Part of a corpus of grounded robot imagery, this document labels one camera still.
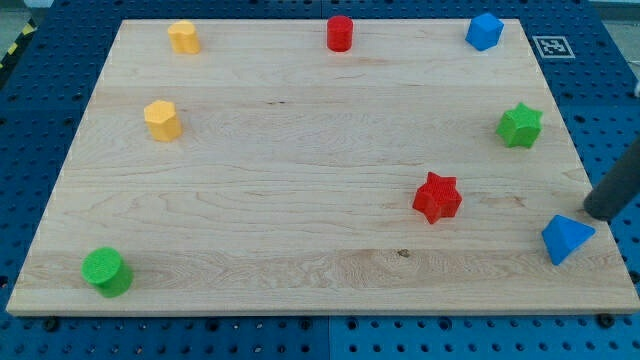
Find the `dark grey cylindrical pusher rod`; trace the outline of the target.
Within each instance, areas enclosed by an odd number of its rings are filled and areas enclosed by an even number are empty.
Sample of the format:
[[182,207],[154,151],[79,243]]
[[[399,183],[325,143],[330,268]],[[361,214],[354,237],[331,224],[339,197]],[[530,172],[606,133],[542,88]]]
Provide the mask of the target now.
[[610,221],[639,194],[639,138],[587,195],[583,208],[592,218]]

